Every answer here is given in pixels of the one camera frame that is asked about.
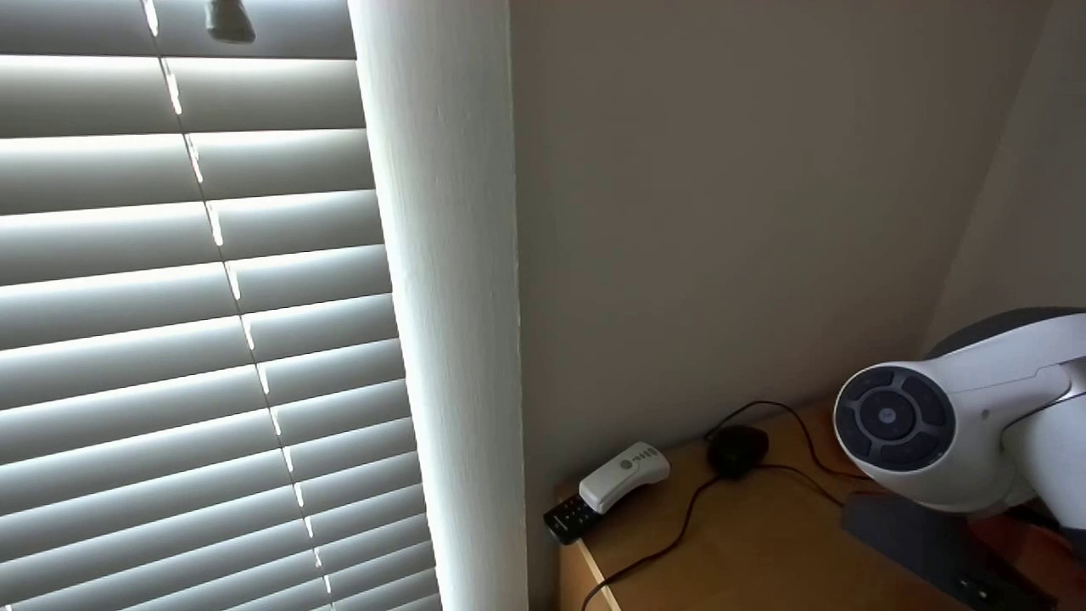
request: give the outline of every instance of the wooden desk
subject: wooden desk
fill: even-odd
[[[852,470],[827,432],[827,407],[806,407],[817,456]],[[760,421],[766,463],[798,466],[845,499],[854,485],[822,475],[790,418]],[[703,444],[670,452],[671,480],[640,490],[598,524],[588,541],[560,549],[560,606],[582,611],[585,593],[632,561],[666,547],[688,495],[710,480]],[[605,586],[591,611],[748,611],[748,606],[880,606],[942,611],[955,596],[888,563],[837,526],[837,504],[790,470],[749,470],[698,499],[687,543],[670,555]]]

